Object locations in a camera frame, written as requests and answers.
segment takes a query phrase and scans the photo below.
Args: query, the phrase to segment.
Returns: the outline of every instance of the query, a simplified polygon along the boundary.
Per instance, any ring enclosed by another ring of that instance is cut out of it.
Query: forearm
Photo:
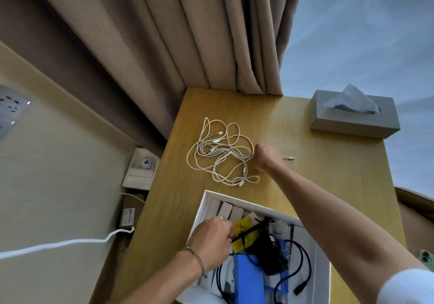
[[[181,251],[121,304],[170,304],[199,279],[202,268],[191,252]]]
[[[395,273],[424,268],[385,230],[338,197],[284,166],[267,172],[361,302],[374,303],[379,288]]]

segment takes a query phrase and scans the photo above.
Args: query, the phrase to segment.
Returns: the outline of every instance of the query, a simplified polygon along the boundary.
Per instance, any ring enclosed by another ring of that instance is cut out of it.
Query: wall outlet
[[[0,141],[28,109],[30,101],[3,85],[0,85]]]

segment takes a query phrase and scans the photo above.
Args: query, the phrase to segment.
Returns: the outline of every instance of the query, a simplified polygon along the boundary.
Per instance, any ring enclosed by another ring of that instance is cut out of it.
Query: brown leather chair
[[[409,252],[434,254],[434,200],[406,188],[395,187],[395,192]]]

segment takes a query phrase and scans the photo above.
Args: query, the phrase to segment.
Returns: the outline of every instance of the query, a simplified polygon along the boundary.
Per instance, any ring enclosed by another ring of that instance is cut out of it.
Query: yellow packet
[[[250,216],[247,216],[246,218],[243,218],[242,220],[235,222],[234,223],[235,235],[241,233],[241,231],[247,231],[252,226],[253,226],[252,219],[250,218]],[[252,233],[246,235],[244,241],[246,248],[253,245],[253,241],[255,241],[258,237],[259,237],[259,230],[254,230]],[[241,239],[232,243],[232,249],[234,250],[235,253],[244,250],[243,242],[241,241]]]

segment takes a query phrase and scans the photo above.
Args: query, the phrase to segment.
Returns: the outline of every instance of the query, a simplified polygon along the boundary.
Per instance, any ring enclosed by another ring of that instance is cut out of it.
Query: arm
[[[273,147],[256,145],[252,162],[278,184],[361,303],[375,303],[381,286],[399,271],[426,269],[364,214],[288,169]]]
[[[187,243],[201,258],[205,271],[219,267],[229,255],[232,223],[214,217],[196,227]],[[121,304],[170,304],[202,275],[202,265],[190,251],[182,250]]]

